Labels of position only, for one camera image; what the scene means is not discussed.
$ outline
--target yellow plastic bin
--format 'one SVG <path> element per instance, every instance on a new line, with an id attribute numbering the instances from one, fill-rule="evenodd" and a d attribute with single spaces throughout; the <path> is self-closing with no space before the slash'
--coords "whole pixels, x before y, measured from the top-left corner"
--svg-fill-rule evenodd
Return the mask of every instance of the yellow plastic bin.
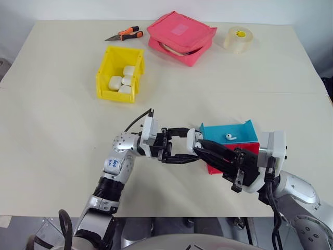
<path id="1" fill-rule="evenodd" d="M 123 76 L 123 69 L 126 65 L 135 66 L 131 93 L 118 93 L 118 91 L 110 90 L 108 84 L 111 77 Z M 96 75 L 97 97 L 118 102 L 134 103 L 135 95 L 139 93 L 140 78 L 144 70 L 143 49 L 108 46 Z"/>

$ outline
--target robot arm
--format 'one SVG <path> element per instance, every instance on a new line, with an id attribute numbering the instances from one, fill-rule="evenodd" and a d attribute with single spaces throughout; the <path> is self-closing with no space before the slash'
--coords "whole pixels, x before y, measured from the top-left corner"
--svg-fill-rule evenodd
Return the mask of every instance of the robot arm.
<path id="1" fill-rule="evenodd" d="M 143 130 L 129 133 L 128 129 L 144 115 Z M 332 249 L 333 208 L 319 200 L 313 187 L 304 180 L 281 171 L 285 160 L 286 146 L 282 132 L 265 133 L 260 141 L 259 156 L 237 148 L 234 151 L 221 144 L 203 140 L 195 129 L 162 128 L 153 119 L 153 110 L 148 110 L 113 140 L 113 149 L 105 160 L 95 192 L 90 196 L 71 238 L 71 248 L 66 241 L 56 249 L 111 249 L 117 219 L 113 216 L 119 207 L 121 192 L 130 177 L 137 156 L 157 158 L 168 164 L 184 164 L 202 159 L 223 172 L 223 177 L 232 183 L 235 192 L 259 192 L 259 199 L 267 199 L 267 173 L 272 184 L 272 196 L 277 209 L 296 229 L 304 249 Z M 187 138 L 190 154 L 171 154 L 171 138 Z M 268 167 L 270 159 L 274 165 Z"/>
<path id="2" fill-rule="evenodd" d="M 287 158 L 282 131 L 264 133 L 258 157 L 247 150 L 236 149 L 232 154 L 223 145 L 198 142 L 201 147 L 194 147 L 194 151 L 224 172 L 223 177 L 233 183 L 232 190 L 258 191 L 260 201 L 271 206 L 276 203 L 276 216 L 285 216 L 305 250 L 333 249 L 333 207 L 319 199 L 311 184 L 281 170 Z M 268 185 L 272 189 L 271 200 Z"/>

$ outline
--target earbud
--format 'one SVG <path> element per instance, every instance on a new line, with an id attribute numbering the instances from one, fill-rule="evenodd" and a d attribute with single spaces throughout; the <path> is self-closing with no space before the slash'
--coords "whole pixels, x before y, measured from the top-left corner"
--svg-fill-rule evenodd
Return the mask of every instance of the earbud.
<path id="1" fill-rule="evenodd" d="M 228 141 L 233 141 L 233 140 L 237 139 L 237 137 L 233 137 L 231 134 L 226 134 L 226 135 L 225 135 L 225 138 L 226 138 Z"/>

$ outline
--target orange handled pliers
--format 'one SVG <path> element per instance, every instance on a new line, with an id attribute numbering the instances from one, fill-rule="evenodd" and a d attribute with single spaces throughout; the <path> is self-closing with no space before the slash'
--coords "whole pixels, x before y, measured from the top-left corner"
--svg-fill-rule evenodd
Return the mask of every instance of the orange handled pliers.
<path id="1" fill-rule="evenodd" d="M 115 40 L 124 41 L 130 38 L 139 38 L 143 35 L 144 33 L 141 30 L 139 31 L 139 26 L 133 26 L 128 28 L 127 30 L 119 31 L 117 35 L 114 35 L 106 39 L 105 41 L 115 41 Z"/>

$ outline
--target blue and red box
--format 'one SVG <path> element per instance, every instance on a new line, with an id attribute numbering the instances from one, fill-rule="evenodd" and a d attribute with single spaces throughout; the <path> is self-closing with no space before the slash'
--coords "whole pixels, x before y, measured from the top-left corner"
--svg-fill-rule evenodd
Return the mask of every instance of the blue and red box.
<path id="1" fill-rule="evenodd" d="M 205 140 L 211 140 L 223 144 L 231 150 L 239 147 L 251 151 L 256 155 L 259 154 L 260 145 L 251 120 L 246 121 L 244 124 L 210 127 L 205 127 L 202 123 L 200 126 L 200 132 Z M 237 139 L 229 141 L 225 137 L 226 134 L 231 134 Z M 207 168 L 209 174 L 222 173 L 208 164 Z"/>

